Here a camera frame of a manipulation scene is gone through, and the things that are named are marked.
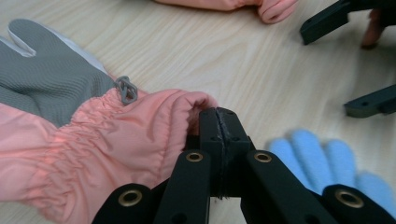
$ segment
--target glove finger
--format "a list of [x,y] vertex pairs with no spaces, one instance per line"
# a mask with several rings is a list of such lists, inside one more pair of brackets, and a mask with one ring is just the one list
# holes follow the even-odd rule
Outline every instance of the glove finger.
[[259,8],[259,14],[265,23],[285,20],[296,8],[296,0],[283,0],[271,7]]
[[18,57],[29,55],[26,50],[19,48],[12,44],[2,36],[0,36],[0,62],[3,63],[6,59],[15,59]]
[[307,189],[313,190],[300,163],[294,155],[289,141],[286,139],[276,139],[270,143],[269,151],[276,154]]
[[12,21],[8,26],[8,32],[18,47],[32,52],[33,55],[38,51],[47,53],[49,49],[57,47],[59,42],[54,34],[41,25],[23,19]]
[[34,21],[24,19],[12,21],[8,26],[8,31],[16,45],[32,52],[33,55],[65,54],[66,52],[71,52],[71,49],[90,65],[107,74],[103,65],[89,52],[56,31]]
[[291,135],[291,144],[313,191],[321,194],[332,185],[332,172],[317,137],[309,131],[298,130]]
[[342,184],[356,188],[356,162],[349,146],[339,140],[329,141],[325,155],[332,171],[334,184]]
[[357,178],[357,189],[396,218],[396,204],[392,188],[377,175],[362,173]]

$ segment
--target gray fabric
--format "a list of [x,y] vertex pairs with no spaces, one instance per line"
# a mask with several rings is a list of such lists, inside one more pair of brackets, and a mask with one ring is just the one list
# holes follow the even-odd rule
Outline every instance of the gray fabric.
[[86,100],[114,87],[55,34],[28,20],[15,20],[9,30],[36,51],[23,57],[0,41],[0,103],[38,115],[57,127],[70,122]]

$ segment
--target table surface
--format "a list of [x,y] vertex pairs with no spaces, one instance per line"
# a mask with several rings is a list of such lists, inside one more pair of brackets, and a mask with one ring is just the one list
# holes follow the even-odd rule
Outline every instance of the table surface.
[[[395,83],[396,30],[360,49],[368,11],[304,46],[299,29],[332,1],[301,0],[281,23],[263,24],[255,7],[217,12],[149,0],[0,0],[0,35],[17,18],[39,21],[95,55],[140,89],[205,91],[234,111],[257,148],[305,128],[354,150],[360,170],[396,189],[396,115],[353,119],[343,104]],[[237,199],[212,200],[210,223],[245,223]],[[50,223],[34,208],[0,204],[0,223]]]

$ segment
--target finger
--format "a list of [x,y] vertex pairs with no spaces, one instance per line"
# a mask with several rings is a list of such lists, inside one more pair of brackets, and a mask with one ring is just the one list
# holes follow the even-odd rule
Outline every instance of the finger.
[[0,62],[12,60],[21,57],[21,55],[28,55],[28,52],[0,36]]
[[79,54],[81,57],[85,59],[88,63],[90,63],[93,67],[96,69],[102,71],[103,73],[107,74],[106,69],[103,67],[102,63],[99,62],[92,54],[90,54],[88,51],[82,49],[79,45],[77,45],[75,42],[70,40],[69,38],[65,37],[64,35],[56,32],[55,30],[52,30],[49,27],[45,27],[47,30],[55,34],[62,42],[66,44],[67,47],[69,47],[71,50],[73,50],[75,53]]
[[362,173],[357,179],[357,189],[378,203],[396,218],[396,205],[391,187],[377,175]]
[[314,192],[321,194],[333,183],[332,172],[317,137],[309,131],[299,130],[291,135],[291,144]]
[[342,184],[356,188],[356,162],[349,146],[339,140],[329,141],[325,155],[332,171],[334,184]]
[[291,144],[286,139],[276,139],[270,143],[270,152],[276,154],[289,170],[310,190],[313,190],[305,173],[294,155]]
[[370,13],[370,22],[366,33],[361,41],[361,47],[364,49],[372,49],[375,47],[376,42],[384,32],[385,27],[380,23],[380,10],[374,9]]
[[268,8],[273,7],[278,4],[281,0],[263,0],[262,4],[259,6],[260,15],[264,13]]
[[260,7],[259,14],[265,23],[276,23],[286,19],[296,8],[296,0],[283,0],[270,7]]
[[43,50],[48,45],[56,46],[51,43],[54,41],[53,35],[33,21],[14,20],[9,24],[8,32],[14,43],[29,52],[31,56],[35,56],[37,51]]

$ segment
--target pink sleeve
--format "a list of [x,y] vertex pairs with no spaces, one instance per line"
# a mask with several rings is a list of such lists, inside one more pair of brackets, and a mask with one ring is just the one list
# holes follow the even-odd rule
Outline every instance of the pink sleeve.
[[169,90],[140,91],[124,106],[112,89],[56,128],[0,104],[0,201],[30,204],[58,223],[92,223],[117,187],[168,178],[198,113],[216,105],[202,92]]
[[158,3],[184,7],[230,11],[243,6],[257,6],[265,23],[285,20],[295,9],[297,0],[155,0]]

